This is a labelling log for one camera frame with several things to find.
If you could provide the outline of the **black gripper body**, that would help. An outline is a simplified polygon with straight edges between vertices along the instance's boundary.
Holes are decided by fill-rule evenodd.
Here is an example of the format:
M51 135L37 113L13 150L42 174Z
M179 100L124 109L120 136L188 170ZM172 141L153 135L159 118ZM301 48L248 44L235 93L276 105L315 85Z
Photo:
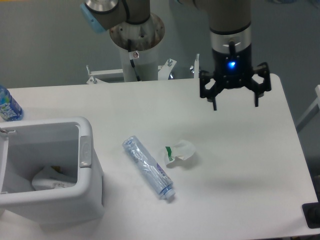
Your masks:
M221 53L212 49L214 71L213 79L225 89L236 89L245 86L252 77L252 45L244 50Z

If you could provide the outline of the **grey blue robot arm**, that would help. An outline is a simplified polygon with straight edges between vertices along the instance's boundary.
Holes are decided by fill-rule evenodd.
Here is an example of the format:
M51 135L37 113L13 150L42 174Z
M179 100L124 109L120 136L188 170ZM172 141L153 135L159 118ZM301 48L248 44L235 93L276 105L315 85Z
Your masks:
M186 0L185 5L208 16L213 72L200 70L199 95L211 103L225 89L247 88L258 100L269 92L267 63L252 66L251 2L249 0ZM97 33L109 31L124 51L122 69L127 82L158 79L158 65L146 54L163 40L162 20L148 0L85 0L81 12Z

